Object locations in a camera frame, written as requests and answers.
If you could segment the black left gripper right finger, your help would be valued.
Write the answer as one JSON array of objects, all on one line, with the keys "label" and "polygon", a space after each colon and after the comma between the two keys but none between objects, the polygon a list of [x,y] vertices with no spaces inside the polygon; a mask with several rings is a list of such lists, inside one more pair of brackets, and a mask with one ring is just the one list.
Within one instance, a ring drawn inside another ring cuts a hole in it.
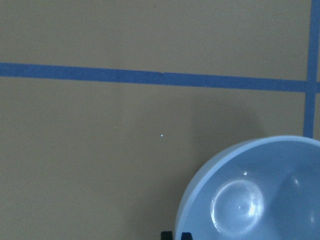
[{"label": "black left gripper right finger", "polygon": [[182,232],[180,239],[181,240],[193,240],[193,236],[190,232]]}]

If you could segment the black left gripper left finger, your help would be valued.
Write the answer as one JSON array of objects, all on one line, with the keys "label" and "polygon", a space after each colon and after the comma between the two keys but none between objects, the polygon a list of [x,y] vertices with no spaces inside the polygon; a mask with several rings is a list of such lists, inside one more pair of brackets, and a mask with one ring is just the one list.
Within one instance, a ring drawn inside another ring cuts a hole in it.
[{"label": "black left gripper left finger", "polygon": [[160,240],[173,240],[173,232],[172,231],[162,231],[160,233]]}]

